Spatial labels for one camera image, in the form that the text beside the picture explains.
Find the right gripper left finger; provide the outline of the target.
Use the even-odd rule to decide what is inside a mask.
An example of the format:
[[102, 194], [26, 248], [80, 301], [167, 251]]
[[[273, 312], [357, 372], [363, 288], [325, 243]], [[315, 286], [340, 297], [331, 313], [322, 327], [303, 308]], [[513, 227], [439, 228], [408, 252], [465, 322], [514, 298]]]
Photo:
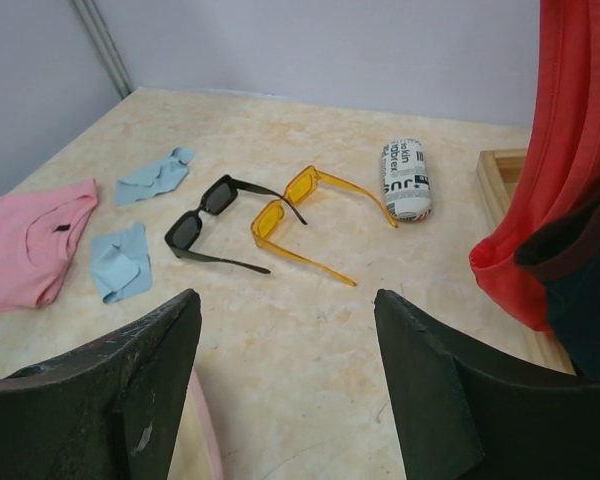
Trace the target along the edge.
[[0, 479], [165, 479], [201, 332], [186, 289], [0, 379]]

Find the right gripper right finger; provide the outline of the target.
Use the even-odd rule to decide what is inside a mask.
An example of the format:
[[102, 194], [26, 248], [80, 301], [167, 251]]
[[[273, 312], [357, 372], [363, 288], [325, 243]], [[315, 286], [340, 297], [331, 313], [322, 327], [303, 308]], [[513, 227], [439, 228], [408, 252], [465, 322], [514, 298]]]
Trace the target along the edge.
[[378, 290], [409, 479], [600, 479], [600, 382], [521, 360]]

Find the pink glasses case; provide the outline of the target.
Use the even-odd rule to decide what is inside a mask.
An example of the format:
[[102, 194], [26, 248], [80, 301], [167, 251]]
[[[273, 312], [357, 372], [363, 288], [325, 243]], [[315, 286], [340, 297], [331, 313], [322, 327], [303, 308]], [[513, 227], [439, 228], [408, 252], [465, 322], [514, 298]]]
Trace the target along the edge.
[[187, 387], [168, 478], [224, 478], [215, 429], [195, 369]]

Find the light blue cleaning cloth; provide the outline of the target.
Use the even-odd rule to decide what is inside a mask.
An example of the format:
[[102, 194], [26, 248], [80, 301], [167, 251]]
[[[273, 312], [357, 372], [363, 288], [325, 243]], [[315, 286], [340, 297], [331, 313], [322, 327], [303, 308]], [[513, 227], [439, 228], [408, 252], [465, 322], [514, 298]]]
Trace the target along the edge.
[[152, 271], [141, 222], [91, 240], [89, 270], [104, 304], [142, 294], [152, 287]]

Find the navy tank top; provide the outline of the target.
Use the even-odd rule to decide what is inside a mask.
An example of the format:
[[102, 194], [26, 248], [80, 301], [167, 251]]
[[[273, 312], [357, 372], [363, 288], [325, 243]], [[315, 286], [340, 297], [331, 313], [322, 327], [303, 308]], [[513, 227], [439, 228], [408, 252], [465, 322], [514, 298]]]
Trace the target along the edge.
[[600, 381], [600, 193], [536, 231], [514, 259], [544, 286], [547, 323], [572, 363]]

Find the pink folded garment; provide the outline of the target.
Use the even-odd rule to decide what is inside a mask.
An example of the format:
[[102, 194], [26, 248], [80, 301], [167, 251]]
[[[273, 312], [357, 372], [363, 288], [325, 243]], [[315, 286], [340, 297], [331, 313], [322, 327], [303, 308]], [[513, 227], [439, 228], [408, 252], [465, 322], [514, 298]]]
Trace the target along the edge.
[[93, 178], [0, 197], [0, 312], [54, 302], [97, 205]]

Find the newspaper print glasses case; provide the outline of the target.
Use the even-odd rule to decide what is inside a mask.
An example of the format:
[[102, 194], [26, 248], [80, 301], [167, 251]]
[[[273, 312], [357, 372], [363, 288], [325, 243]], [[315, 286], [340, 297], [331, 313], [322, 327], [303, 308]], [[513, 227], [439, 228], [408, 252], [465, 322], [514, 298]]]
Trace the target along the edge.
[[432, 198], [422, 144], [403, 138], [386, 144], [381, 152], [384, 203], [398, 221], [415, 222], [432, 211]]

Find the red tank top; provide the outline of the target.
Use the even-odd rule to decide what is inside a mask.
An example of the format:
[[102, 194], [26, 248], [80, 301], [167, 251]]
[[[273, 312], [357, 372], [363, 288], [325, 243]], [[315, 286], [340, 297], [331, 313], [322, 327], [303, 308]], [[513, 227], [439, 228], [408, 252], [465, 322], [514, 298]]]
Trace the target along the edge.
[[515, 265], [533, 233], [600, 188], [600, 1], [540, 4], [533, 128], [499, 225], [470, 252], [478, 286], [526, 327], [546, 332], [541, 283]]

